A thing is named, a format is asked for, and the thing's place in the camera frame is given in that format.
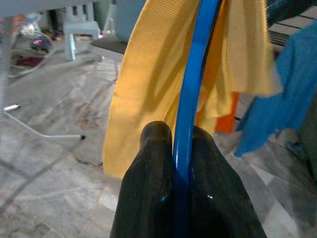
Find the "blue shirt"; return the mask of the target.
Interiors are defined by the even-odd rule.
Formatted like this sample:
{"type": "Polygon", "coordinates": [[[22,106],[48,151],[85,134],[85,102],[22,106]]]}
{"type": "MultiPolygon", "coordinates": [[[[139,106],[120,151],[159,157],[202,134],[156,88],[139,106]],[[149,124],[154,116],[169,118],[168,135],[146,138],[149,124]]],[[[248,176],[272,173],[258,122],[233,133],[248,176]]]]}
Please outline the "blue shirt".
{"type": "Polygon", "coordinates": [[[277,130],[302,125],[317,90],[317,20],[290,36],[276,68],[282,92],[254,98],[237,127],[236,157],[260,148],[277,130]]]}

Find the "blue plastic hanger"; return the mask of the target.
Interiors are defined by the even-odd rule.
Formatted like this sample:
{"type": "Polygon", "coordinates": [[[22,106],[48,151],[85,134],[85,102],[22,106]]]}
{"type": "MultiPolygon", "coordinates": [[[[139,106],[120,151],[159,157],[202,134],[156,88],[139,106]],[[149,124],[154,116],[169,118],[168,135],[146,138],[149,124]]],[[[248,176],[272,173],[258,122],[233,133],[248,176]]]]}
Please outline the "blue plastic hanger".
{"type": "Polygon", "coordinates": [[[200,0],[179,98],[173,144],[173,238],[190,236],[190,181],[193,127],[210,39],[222,0],[200,0]]]}

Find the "yellow shirt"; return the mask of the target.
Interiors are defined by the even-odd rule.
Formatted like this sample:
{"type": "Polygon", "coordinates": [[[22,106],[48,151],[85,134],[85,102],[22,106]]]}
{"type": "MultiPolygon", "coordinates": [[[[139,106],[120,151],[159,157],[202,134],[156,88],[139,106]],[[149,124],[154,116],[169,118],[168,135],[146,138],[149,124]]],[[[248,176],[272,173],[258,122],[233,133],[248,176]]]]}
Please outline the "yellow shirt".
{"type": "MultiPolygon", "coordinates": [[[[122,178],[144,126],[176,114],[200,0],[146,0],[125,51],[103,146],[106,175],[122,178]]],[[[269,43],[265,0],[224,0],[208,52],[195,124],[213,133],[233,93],[272,96],[282,87],[269,43]]]]}

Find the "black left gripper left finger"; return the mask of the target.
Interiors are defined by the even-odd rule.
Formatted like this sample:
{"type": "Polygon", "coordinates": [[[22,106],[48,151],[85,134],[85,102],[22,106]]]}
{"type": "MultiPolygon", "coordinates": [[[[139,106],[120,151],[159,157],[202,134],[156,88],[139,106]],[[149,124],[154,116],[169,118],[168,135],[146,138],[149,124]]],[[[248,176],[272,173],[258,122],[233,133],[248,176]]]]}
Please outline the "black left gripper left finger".
{"type": "Polygon", "coordinates": [[[109,238],[173,237],[173,171],[171,130],[150,122],[123,177],[109,238]]]}

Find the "light blue folding table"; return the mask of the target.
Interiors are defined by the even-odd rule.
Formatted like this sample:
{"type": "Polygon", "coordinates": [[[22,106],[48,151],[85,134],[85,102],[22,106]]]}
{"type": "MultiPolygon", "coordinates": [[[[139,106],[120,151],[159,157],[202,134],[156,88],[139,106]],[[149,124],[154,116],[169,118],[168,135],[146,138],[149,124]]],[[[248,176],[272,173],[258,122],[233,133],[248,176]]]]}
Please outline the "light blue folding table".
{"type": "Polygon", "coordinates": [[[10,62],[10,40],[13,31],[14,16],[17,14],[28,14],[42,10],[51,10],[74,5],[84,5],[99,0],[0,0],[0,19],[4,20],[3,40],[0,44],[0,118],[7,116],[18,126],[32,135],[47,140],[75,139],[84,140],[84,135],[44,135],[24,124],[9,113],[10,107],[3,105],[7,90],[9,62],[10,62]]]}

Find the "light blue kids chair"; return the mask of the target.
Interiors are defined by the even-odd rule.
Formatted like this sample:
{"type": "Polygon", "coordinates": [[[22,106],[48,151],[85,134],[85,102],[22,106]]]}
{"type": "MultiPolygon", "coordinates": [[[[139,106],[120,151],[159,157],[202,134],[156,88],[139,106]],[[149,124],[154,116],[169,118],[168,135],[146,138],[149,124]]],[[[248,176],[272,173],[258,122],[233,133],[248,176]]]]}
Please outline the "light blue kids chair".
{"type": "Polygon", "coordinates": [[[75,60],[74,35],[88,35],[96,40],[100,35],[100,28],[94,19],[93,3],[67,6],[66,17],[63,22],[64,52],[67,61],[75,60]]]}

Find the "grey folding chair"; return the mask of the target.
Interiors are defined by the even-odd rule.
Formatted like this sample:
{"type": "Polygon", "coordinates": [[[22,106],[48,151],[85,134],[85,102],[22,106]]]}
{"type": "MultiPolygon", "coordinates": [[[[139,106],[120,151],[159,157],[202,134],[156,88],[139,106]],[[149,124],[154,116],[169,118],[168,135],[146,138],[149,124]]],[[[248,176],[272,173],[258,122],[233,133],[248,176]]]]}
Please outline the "grey folding chair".
{"type": "Polygon", "coordinates": [[[121,61],[123,59],[127,43],[119,41],[115,36],[114,17],[116,13],[116,6],[117,0],[109,0],[102,37],[97,40],[93,40],[89,45],[89,50],[95,55],[121,61]]]}

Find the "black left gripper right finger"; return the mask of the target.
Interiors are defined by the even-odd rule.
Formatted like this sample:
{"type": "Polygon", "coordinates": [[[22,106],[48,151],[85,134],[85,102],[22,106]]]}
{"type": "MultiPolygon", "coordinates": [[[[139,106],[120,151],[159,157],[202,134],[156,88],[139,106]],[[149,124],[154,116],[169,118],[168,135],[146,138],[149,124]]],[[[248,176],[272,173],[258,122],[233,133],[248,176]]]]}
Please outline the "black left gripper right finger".
{"type": "Polygon", "coordinates": [[[243,183],[212,136],[193,129],[191,238],[267,238],[243,183]]]}

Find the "blue-grey cushion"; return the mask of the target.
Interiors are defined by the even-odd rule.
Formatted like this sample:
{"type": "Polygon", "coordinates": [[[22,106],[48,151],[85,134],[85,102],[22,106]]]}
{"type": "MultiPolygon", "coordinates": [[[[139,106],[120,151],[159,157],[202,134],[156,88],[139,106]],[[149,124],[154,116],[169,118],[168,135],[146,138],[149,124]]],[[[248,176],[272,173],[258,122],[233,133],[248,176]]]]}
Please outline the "blue-grey cushion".
{"type": "Polygon", "coordinates": [[[116,0],[114,29],[119,41],[128,43],[146,1],[147,0],[116,0]]]}

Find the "orange shirt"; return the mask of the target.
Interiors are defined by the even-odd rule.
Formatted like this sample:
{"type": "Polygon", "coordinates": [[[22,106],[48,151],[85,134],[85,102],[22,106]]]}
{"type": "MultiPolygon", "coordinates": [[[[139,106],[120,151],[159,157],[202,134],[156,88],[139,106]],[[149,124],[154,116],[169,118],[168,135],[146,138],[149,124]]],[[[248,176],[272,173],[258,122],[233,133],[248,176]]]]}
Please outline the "orange shirt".
{"type": "Polygon", "coordinates": [[[233,132],[239,95],[240,94],[238,92],[232,93],[231,112],[230,114],[217,119],[216,126],[214,129],[215,132],[223,132],[228,134],[233,132]]]}

